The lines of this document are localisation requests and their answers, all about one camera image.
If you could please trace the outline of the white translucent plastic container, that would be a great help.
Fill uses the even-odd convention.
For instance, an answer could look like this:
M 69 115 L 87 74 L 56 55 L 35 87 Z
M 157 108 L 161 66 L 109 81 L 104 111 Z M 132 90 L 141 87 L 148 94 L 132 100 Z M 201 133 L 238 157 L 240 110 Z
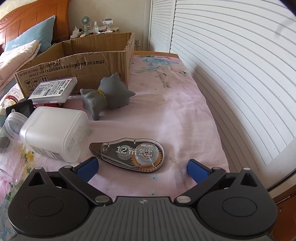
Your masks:
M 41 106 L 23 124 L 20 139 L 35 153 L 74 163 L 79 159 L 89 131 L 84 111 Z

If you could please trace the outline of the clear plastic case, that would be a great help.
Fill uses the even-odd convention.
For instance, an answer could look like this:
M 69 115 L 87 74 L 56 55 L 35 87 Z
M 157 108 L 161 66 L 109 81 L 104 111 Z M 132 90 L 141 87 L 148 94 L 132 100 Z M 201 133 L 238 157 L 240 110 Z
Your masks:
M 41 82 L 28 99 L 33 104 L 65 103 L 77 82 L 76 77 Z

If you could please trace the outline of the grey rubber cat toy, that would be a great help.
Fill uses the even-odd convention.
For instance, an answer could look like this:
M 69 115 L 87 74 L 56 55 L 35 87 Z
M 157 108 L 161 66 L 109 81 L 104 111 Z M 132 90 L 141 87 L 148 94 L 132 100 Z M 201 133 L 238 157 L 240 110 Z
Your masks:
M 108 109 L 116 109 L 130 104 L 130 98 L 135 93 L 120 80 L 119 74 L 104 77 L 98 89 L 80 89 L 83 108 L 94 121 L 100 119 L 100 113 Z

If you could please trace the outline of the clear round plastic jar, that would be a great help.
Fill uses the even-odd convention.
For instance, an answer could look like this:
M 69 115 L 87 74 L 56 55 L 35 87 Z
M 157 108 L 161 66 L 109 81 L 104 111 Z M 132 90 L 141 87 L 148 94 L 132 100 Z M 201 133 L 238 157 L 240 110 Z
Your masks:
M 20 140 L 20 130 L 27 121 L 22 113 L 11 112 L 8 116 L 1 114 L 1 138 L 7 137 Z

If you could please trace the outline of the black digital timer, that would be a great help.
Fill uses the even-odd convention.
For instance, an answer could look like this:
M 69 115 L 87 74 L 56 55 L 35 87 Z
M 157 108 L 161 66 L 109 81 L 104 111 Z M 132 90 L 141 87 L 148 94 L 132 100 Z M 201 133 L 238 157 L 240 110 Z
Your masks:
M 27 99 L 12 106 L 8 106 L 6 108 L 6 115 L 8 116 L 12 112 L 17 112 L 23 114 L 28 118 L 34 110 L 35 108 L 33 105 L 33 101 L 31 99 Z

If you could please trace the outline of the brown cardboard box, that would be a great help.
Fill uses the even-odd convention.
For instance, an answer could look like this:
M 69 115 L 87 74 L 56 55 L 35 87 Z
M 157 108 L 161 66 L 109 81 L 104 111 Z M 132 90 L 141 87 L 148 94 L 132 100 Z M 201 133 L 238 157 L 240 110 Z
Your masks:
M 97 89 L 104 77 L 118 73 L 129 84 L 134 51 L 134 33 L 88 35 L 53 45 L 14 74 L 23 96 L 41 82 L 77 78 L 73 93 Z

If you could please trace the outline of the white louvered closet door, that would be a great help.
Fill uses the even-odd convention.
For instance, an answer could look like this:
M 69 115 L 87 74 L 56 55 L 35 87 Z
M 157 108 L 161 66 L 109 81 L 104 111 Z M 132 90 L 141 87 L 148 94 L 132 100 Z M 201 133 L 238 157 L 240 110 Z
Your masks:
M 295 15 L 281 1 L 152 1 L 149 49 L 187 66 L 231 166 L 263 169 L 295 138 Z

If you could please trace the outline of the pink floral quilt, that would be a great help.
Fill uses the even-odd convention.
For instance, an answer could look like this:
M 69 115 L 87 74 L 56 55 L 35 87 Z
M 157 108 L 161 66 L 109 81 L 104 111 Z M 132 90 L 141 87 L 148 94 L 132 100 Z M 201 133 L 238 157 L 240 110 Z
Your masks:
M 41 43 L 33 40 L 15 49 L 5 51 L 1 54 L 1 89 L 3 89 L 13 78 L 14 74 L 26 63 L 32 61 L 39 52 Z

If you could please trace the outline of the blue pillow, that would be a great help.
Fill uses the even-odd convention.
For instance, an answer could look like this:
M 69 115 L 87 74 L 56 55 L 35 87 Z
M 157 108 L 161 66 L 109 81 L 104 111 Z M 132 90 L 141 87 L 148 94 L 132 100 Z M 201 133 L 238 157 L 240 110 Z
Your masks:
M 21 45 L 28 44 L 34 40 L 38 40 L 41 44 L 38 53 L 42 53 L 51 47 L 53 40 L 53 28 L 56 16 L 53 15 L 46 20 L 29 28 L 15 39 L 6 42 L 5 51 L 15 49 Z

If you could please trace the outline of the clear spray bottle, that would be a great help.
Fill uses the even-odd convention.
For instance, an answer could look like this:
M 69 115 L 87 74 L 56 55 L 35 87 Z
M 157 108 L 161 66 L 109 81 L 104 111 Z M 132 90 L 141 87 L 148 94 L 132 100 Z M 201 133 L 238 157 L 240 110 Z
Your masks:
M 98 34 L 99 33 L 99 26 L 97 24 L 97 21 L 94 22 L 93 33 L 94 34 Z

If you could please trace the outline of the small green desk fan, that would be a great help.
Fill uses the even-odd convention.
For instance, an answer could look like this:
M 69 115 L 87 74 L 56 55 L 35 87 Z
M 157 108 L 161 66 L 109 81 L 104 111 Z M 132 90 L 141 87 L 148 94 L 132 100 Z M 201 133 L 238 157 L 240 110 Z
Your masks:
M 85 34 L 88 34 L 88 31 L 90 30 L 90 22 L 91 22 L 91 18 L 89 16 L 83 16 L 81 19 L 80 19 L 80 23 L 81 25 L 83 25 L 84 27 L 84 30 L 83 32 Z

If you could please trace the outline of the white phone stand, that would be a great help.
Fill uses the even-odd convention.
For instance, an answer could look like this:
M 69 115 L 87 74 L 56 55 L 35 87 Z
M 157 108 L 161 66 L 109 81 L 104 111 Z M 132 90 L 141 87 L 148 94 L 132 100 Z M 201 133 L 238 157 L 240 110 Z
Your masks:
M 115 32 L 117 31 L 117 28 L 113 27 L 113 20 L 112 18 L 105 18 L 103 21 L 102 21 L 102 24 L 104 26 L 106 26 L 106 29 L 105 29 L 105 32 L 106 33 L 112 33 L 112 32 Z

